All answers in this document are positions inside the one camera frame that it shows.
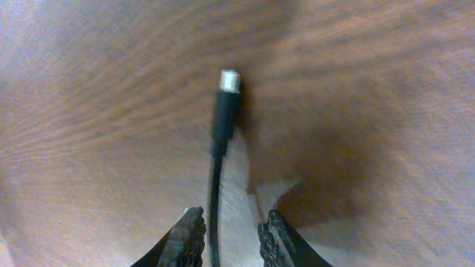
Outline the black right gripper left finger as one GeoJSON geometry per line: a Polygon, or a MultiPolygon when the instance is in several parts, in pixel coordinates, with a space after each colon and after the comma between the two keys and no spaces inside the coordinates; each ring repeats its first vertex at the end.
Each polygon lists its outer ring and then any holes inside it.
{"type": "Polygon", "coordinates": [[[132,267],[201,267],[205,233],[203,208],[187,208],[160,241],[132,267]]]}

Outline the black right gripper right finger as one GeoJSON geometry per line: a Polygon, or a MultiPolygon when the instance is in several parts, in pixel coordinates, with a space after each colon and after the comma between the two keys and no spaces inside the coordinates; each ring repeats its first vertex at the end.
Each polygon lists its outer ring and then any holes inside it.
{"type": "Polygon", "coordinates": [[[277,210],[258,224],[264,267],[332,267],[277,210]]]}

